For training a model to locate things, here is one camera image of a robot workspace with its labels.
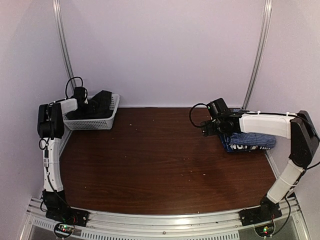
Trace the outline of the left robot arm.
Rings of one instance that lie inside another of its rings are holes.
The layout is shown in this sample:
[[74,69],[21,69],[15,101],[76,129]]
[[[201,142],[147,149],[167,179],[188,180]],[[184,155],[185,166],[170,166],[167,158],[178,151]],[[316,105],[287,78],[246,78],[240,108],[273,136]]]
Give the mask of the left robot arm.
[[72,218],[60,174],[59,149],[65,134],[64,115],[87,104],[87,97],[87,90],[79,86],[74,89],[71,97],[42,104],[38,108],[38,146],[42,150],[44,170],[43,201],[47,211],[53,213],[61,222]]

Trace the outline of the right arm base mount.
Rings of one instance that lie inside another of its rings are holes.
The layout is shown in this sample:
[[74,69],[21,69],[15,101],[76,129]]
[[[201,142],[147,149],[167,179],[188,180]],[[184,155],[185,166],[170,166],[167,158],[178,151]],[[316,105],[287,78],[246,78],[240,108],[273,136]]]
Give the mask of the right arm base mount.
[[238,212],[242,226],[256,225],[264,222],[271,221],[282,216],[282,211],[278,204],[260,206],[243,209]]

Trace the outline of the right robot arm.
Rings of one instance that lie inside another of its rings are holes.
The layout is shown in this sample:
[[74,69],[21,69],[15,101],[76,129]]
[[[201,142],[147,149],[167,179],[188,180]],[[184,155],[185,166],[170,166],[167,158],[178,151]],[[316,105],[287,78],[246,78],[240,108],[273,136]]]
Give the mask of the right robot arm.
[[297,113],[229,112],[202,121],[199,128],[206,136],[257,133],[276,138],[276,145],[268,151],[268,158],[278,174],[261,200],[262,206],[256,210],[256,216],[261,221],[268,220],[276,212],[275,205],[297,186],[312,167],[320,144],[320,137],[306,110]]

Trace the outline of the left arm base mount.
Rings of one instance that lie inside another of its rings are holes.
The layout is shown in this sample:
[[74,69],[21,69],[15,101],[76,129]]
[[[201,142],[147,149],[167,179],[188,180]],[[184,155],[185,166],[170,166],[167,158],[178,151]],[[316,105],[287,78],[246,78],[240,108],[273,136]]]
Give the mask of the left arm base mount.
[[86,227],[89,218],[89,212],[86,210],[71,208],[66,211],[47,211],[45,214],[47,219],[61,222],[67,225]]

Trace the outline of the dark pinstriped long sleeve shirt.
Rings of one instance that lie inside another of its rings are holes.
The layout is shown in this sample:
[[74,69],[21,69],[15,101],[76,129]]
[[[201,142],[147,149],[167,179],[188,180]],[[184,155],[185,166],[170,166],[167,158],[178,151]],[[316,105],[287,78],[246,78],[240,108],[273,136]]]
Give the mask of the dark pinstriped long sleeve shirt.
[[112,115],[110,110],[112,92],[101,90],[87,100],[85,109],[77,109],[66,114],[69,120],[105,119]]

